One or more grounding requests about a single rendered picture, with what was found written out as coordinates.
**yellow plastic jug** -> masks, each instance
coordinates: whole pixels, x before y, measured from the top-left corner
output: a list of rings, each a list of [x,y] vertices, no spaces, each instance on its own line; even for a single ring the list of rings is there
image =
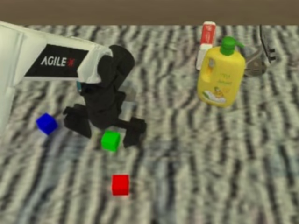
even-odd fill
[[[219,107],[233,104],[245,71],[245,58],[235,50],[243,45],[224,37],[219,47],[209,49],[203,59],[197,85],[202,101]]]

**robotic hand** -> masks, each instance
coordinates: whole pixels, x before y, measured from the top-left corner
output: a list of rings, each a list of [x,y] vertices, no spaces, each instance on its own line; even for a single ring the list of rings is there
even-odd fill
[[[127,130],[124,146],[139,143],[144,120],[120,120],[126,94],[118,91],[134,58],[120,46],[105,46],[74,37],[63,37],[0,21],[0,136],[4,133],[22,80],[74,80],[82,84],[86,105],[64,111],[67,128],[90,138],[89,121],[99,129],[117,126]]]

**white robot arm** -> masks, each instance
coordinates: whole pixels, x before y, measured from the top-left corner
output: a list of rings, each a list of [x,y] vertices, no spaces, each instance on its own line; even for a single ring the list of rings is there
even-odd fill
[[[98,62],[110,48],[0,21],[0,136],[5,131],[15,86],[22,80],[101,82]]]

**red cube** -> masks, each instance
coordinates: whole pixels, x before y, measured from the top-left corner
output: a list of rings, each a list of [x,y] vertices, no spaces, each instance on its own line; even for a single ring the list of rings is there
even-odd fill
[[[129,175],[117,174],[112,175],[112,195],[128,196],[129,195]]]

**green pump nozzle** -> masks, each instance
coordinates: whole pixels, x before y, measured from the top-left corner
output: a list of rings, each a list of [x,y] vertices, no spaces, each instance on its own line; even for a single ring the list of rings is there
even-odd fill
[[[236,45],[240,47],[244,47],[242,43],[236,41],[233,37],[226,36],[223,38],[221,42],[220,52],[223,55],[230,56],[234,53]]]

